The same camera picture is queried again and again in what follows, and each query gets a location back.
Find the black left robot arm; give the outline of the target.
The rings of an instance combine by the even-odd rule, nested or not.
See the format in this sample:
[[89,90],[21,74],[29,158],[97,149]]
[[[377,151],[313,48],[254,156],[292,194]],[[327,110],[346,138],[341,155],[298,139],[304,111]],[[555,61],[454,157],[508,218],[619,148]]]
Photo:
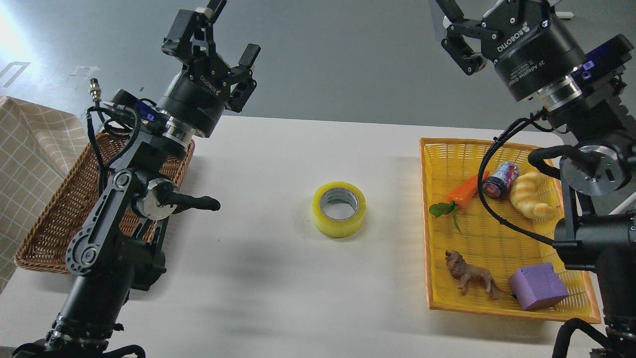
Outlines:
[[98,80],[90,80],[86,117],[98,198],[64,256],[77,278],[46,337],[20,345],[13,358],[145,357],[139,345],[107,351],[113,332],[123,330],[117,318],[130,290],[147,291],[166,272],[162,245],[172,214],[221,207],[181,193],[161,166],[169,157],[185,159],[191,138],[211,136],[223,112],[241,112],[256,88],[258,45],[248,44],[235,67],[216,50],[213,27],[225,5],[211,0],[179,10],[161,49],[182,70],[159,102],[124,90],[102,101]]

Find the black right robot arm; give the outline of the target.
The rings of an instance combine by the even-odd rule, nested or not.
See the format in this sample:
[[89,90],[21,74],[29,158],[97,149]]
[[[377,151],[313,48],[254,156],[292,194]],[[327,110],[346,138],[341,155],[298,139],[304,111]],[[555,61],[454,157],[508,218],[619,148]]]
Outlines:
[[439,0],[447,22],[442,47],[466,73],[487,62],[517,101],[538,99],[541,110],[513,122],[494,140],[479,166],[509,138],[538,119],[552,130],[565,127],[577,144],[536,149],[528,157],[539,172],[561,183],[564,218],[553,240],[531,233],[484,208],[500,224],[556,250],[566,269],[597,275],[606,332],[581,319],[559,329],[553,356],[564,358],[574,331],[595,340],[593,358],[635,356],[635,211],[600,215],[593,198],[635,181],[635,119],[620,98],[622,75],[634,45],[622,34],[585,53],[555,11],[555,0],[498,0],[479,20],[469,19],[454,0]]

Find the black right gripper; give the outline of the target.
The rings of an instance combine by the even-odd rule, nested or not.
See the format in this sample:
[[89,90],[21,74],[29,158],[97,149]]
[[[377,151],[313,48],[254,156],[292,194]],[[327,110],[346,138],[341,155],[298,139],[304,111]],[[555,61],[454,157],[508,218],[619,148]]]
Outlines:
[[[516,101],[572,73],[586,59],[574,36],[555,13],[557,0],[498,0],[482,18],[465,18],[455,0],[436,4],[450,21],[443,49],[468,76],[494,64]],[[466,38],[485,40],[482,55]]]

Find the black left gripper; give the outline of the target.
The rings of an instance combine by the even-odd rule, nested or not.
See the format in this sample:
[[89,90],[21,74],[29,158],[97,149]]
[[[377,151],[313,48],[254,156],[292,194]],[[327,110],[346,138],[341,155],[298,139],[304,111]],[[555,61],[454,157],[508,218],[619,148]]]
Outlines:
[[210,0],[206,7],[180,9],[161,46],[182,68],[157,108],[189,125],[202,138],[211,136],[225,109],[240,113],[257,86],[253,80],[253,66],[261,51],[257,44],[247,44],[226,81],[214,84],[206,75],[228,71],[213,38],[213,25],[226,4],[226,0]]

